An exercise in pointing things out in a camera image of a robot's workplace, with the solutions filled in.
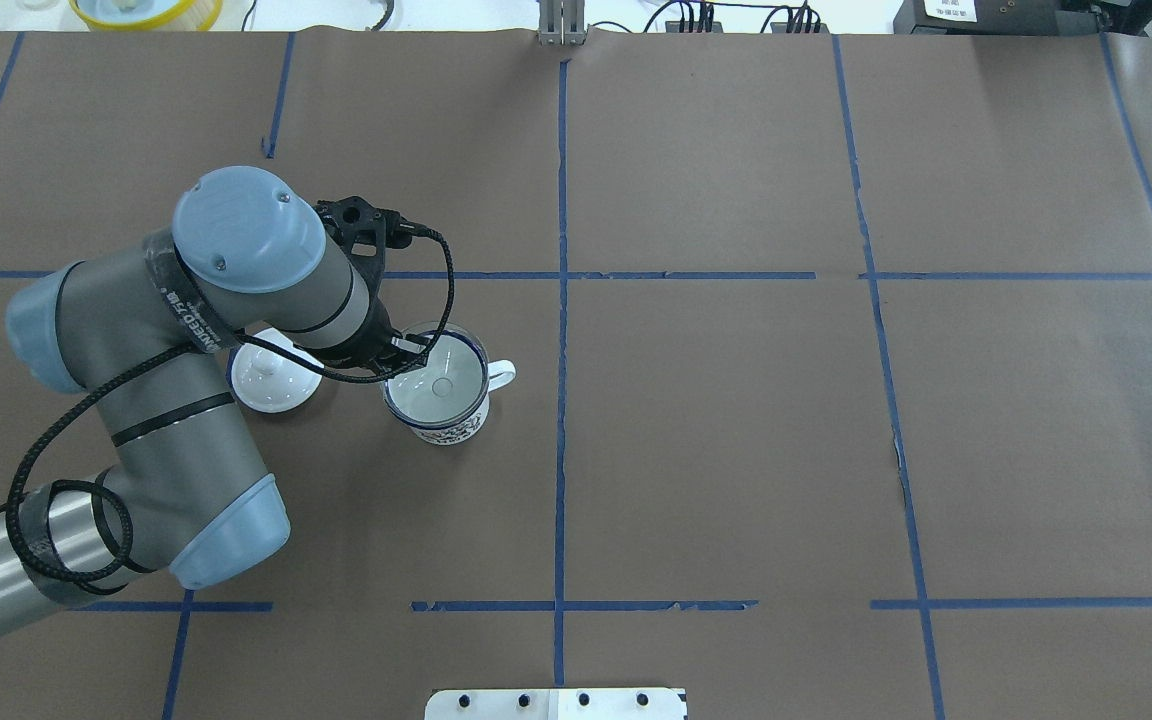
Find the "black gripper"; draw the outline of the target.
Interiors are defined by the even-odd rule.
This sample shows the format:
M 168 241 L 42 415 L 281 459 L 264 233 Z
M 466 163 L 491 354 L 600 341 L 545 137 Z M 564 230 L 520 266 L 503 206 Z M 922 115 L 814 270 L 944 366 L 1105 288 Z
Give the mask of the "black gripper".
M 344 309 L 316 331 L 316 359 L 333 369 L 399 376 L 429 365 L 429 334 L 397 334 L 381 300 L 353 291 Z

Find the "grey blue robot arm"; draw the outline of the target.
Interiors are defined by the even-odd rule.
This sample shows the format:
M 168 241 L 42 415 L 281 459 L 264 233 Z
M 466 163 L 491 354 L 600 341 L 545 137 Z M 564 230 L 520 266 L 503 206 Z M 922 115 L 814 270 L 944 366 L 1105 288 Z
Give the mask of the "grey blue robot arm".
M 420 367 L 429 341 L 379 300 L 387 252 L 416 238 L 449 251 L 361 197 L 306 202 L 270 170 L 223 167 L 141 247 L 18 291 L 14 354 L 79 401 L 26 448 L 0 506 L 0 637 L 156 571 L 197 591 L 282 548 L 291 520 L 219 356 L 265 348 L 356 384 Z

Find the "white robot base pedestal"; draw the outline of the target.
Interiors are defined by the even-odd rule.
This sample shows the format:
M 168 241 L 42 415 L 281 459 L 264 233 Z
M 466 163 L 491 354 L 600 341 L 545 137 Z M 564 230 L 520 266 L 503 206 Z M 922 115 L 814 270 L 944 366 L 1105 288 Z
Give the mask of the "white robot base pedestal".
M 586 687 L 447 689 L 431 694 L 425 719 L 687 719 L 684 689 Z

